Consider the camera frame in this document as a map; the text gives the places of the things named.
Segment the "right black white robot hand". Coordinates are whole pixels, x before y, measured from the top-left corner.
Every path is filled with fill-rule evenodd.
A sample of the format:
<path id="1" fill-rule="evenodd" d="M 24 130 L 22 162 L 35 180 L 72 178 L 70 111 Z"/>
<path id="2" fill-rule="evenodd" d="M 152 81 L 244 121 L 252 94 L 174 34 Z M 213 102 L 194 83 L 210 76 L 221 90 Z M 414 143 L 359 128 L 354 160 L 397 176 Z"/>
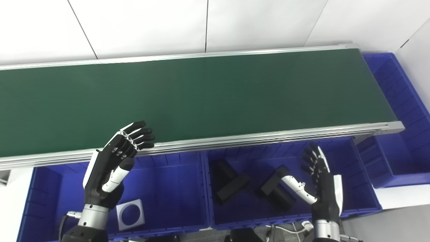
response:
<path id="1" fill-rule="evenodd" d="M 342 176 L 331 172 L 326 155 L 314 142 L 304 148 L 302 160 L 305 164 L 301 170 L 310 176 L 313 188 L 290 174 L 282 175 L 281 181 L 311 206 L 313 221 L 339 224 L 343 209 Z"/>

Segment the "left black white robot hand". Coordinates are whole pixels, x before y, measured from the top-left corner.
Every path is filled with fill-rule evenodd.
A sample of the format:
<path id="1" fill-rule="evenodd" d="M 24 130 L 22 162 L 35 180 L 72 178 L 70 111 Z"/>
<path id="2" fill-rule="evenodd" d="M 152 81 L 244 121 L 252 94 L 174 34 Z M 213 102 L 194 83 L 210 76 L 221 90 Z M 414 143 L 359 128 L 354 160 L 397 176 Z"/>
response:
<path id="1" fill-rule="evenodd" d="M 112 210 L 118 204 L 135 155 L 155 145 L 152 132 L 144 121 L 133 122 L 116 132 L 103 149 L 95 150 L 83 180 L 86 205 Z"/>

